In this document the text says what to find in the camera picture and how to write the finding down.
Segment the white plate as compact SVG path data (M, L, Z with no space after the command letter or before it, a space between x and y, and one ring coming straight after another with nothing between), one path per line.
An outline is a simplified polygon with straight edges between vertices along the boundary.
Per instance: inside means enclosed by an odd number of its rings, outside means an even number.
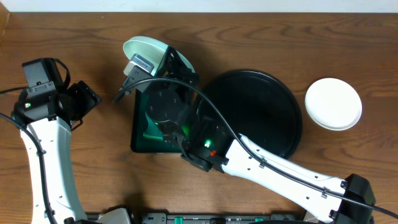
M305 94L305 108L314 122L332 131L352 128L363 110L357 91L337 78L322 78L311 84Z
M135 36L130 38L123 44L123 52L129 59L123 73L128 76L132 68L137 65L152 76L157 76L157 72L164 64L163 57L168 48L168 44L151 37Z

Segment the green scrubbing sponge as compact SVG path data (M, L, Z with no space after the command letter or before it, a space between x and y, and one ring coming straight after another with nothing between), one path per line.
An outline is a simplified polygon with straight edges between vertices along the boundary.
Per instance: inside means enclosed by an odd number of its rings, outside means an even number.
M143 132L143 136L147 139L162 141L163 140L162 132L158 129L156 124L149 118L147 114L146 114L146 119L147 119L147 127Z

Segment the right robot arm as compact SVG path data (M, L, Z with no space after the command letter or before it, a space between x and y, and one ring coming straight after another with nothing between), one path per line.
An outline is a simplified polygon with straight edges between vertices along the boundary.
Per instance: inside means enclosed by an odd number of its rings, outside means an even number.
M375 198L370 183L305 169L237 133L199 90L198 75L172 47L149 54L147 115L164 141L195 167L253 181L295 202L323 223L370 223Z

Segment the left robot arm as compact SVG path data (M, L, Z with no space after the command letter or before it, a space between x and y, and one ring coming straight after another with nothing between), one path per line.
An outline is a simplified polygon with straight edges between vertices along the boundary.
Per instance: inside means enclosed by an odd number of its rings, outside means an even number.
M12 118L21 131L32 184L32 223L85 222L72 170L72 131L101 98L83 81L54 82L23 90Z

